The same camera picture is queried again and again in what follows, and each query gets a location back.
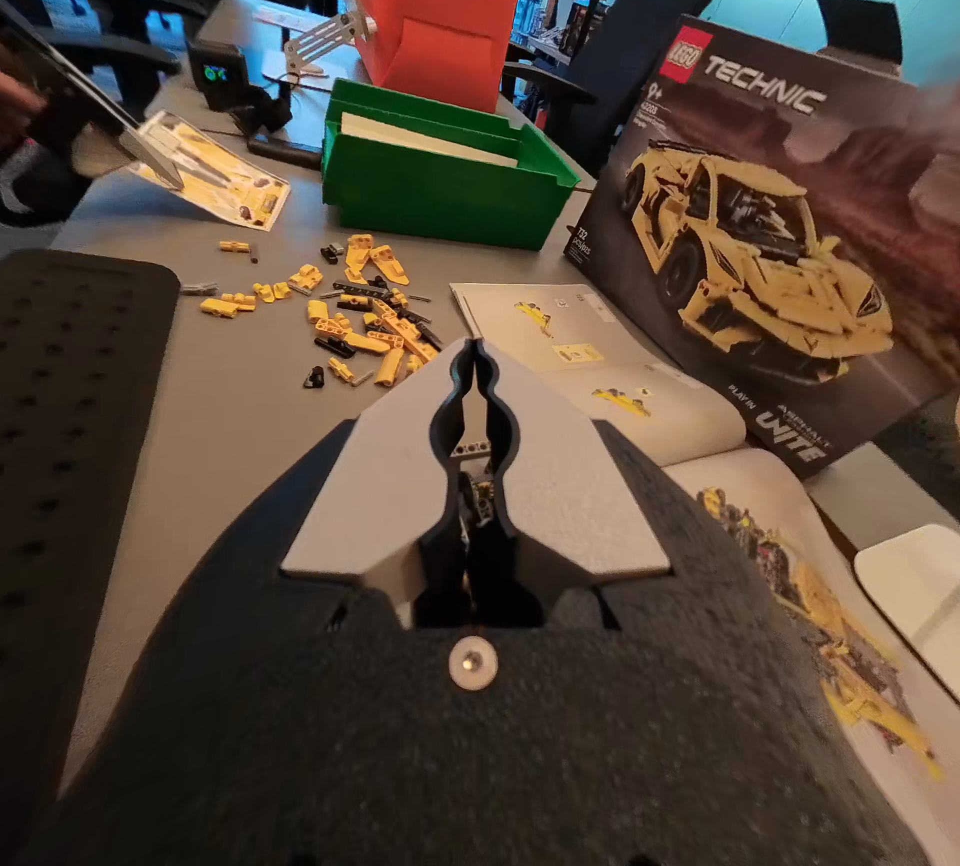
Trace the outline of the wooden document stand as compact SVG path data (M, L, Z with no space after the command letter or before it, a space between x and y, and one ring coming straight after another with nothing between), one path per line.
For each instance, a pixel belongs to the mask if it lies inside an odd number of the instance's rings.
M958 699L958 532L926 524L859 551L854 564L879 612Z

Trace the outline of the black perforated mat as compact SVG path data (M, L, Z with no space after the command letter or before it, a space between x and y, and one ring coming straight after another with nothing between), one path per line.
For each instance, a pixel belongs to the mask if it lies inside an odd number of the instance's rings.
M57 794L180 289L152 263L2 260L2 864Z

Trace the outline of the grey desk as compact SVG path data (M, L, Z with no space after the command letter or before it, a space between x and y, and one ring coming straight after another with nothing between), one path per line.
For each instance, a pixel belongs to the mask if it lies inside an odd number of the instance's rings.
M222 0L203 33L246 47L253 67L279 32L254 19L254 0ZM173 194L130 173L101 178L63 227L54 246L153 262L184 282L245 288L245 280L283 279L321 245L347 233L328 226L318 174L266 159L258 165L292 185L278 222L254 235L257 266L217 251L229 229ZM440 338L467 327L450 282L573 284L583 280L563 251L595 180L581 177L542 251L386 238L413 280L432 299L427 315ZM58 792L68 788L98 743L131 668L165 608L222 531L333 426L376 400L366 385L302 386L320 355L302 306L290 300L258 306L246 317L211 318L193 297L176 308L163 368L138 462L124 527L90 656ZM837 547L853 550L927 524L958 532L958 520L892 460L865 444L805 486Z

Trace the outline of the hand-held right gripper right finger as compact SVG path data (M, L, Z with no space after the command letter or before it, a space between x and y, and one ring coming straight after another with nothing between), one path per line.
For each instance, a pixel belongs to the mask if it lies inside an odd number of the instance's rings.
M494 517L542 608L568 590L668 574L670 560L594 422L529 368L477 344Z

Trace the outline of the black cylindrical case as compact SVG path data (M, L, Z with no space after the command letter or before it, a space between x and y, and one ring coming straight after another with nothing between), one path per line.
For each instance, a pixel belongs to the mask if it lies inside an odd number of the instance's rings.
M297 142L257 134L246 139L246 148L252 155L295 166L310 172L319 174L323 168L322 147L312 147Z

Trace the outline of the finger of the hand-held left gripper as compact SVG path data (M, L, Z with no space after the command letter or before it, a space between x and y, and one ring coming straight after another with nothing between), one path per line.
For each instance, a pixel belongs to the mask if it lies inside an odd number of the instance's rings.
M134 160L149 167L162 184L175 192L183 191L185 184L174 161L140 133L134 118L123 106L115 104L62 54L57 55L57 71L65 80L67 90L80 94L94 123L111 134Z

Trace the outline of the green plastic bin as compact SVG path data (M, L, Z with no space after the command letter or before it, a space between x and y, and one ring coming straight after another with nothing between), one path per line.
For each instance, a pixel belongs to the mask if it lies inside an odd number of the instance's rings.
M517 159L515 169L383 145L341 131L352 113ZM324 118L322 199L339 224L540 250L581 177L535 126L353 80L335 80Z

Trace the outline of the person's left hand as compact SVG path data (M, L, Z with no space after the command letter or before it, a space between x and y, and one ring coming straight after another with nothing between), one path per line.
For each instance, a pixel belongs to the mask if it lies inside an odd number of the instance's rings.
M45 107L46 99L32 77L1 71L2 157L30 141L32 122Z

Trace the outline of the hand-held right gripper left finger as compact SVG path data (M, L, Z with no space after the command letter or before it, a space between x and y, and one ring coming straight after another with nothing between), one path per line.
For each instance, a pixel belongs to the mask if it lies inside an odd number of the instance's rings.
M396 607L423 594L461 603L466 549L451 456L470 388L471 343L453 342L354 420L283 573L375 588Z

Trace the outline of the pile of yellow brick pieces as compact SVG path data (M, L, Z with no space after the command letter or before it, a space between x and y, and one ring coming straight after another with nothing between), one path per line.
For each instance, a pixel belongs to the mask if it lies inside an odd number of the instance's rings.
M391 245L359 233L344 244L328 243L319 255L327 265L342 267L343 278L328 288L321 268L305 263L284 280L254 282L239 292L199 284L183 286L181 293L198 297L204 315L222 320L303 297L313 344L324 354L322 365L306 375L306 390L322 388L328 377L351 388L371 381L390 390L438 357L443 343L432 320L412 308L429 298L406 291L410 277Z

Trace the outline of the toy car box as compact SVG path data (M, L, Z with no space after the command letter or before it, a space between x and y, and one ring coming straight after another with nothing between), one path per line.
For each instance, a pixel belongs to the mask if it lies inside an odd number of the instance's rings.
M876 69L668 38L564 253L807 478L958 385L958 134Z

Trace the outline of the patterned paper bag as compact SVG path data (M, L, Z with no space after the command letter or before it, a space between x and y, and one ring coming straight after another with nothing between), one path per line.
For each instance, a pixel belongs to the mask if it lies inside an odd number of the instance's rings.
M519 166L518 160L509 156L479 150L450 140L414 132L352 113L342 114L341 131L342 134L356 139L377 142L407 150L427 152L451 158L454 157L501 168L515 169Z

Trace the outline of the open instruction booklet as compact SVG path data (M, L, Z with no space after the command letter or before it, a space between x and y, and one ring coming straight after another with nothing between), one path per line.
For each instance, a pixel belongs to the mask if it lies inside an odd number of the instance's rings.
M588 286L450 290L470 331L528 368L539 396L616 427L726 531L811 645L871 769L958 782L958 704L867 599L800 480L747 446L730 400L641 346Z

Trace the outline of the black office chair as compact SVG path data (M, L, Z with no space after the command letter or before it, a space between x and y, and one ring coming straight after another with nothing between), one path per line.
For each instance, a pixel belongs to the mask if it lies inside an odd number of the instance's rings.
M894 3L880 0L816 0L825 34L819 55L899 74L902 27Z
M597 176L607 162L654 67L683 16L698 18L713 0L615 0L564 70L535 65L531 53L510 53L501 78L534 87L547 108L544 134Z
M74 13L83 13L77 0L68 1ZM123 17L154 11L160 15L177 15L185 25L199 25L209 16L204 6L187 0L97 1L103 2L111 13ZM117 82L120 103L138 120L160 90L161 78L177 76L183 69L176 56L147 39L131 39L111 32L60 29L54 25L42 0L3 2L5 8L20 14L42 40L86 76L91 77L97 68L110 68Z

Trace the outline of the printed paper sheet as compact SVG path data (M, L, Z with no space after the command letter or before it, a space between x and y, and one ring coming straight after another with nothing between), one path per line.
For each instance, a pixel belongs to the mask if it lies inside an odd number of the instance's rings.
M260 232L270 232L291 193L290 183L259 169L180 117L162 111L138 132L176 167L181 190L163 181L143 163L129 170L212 214L216 219Z

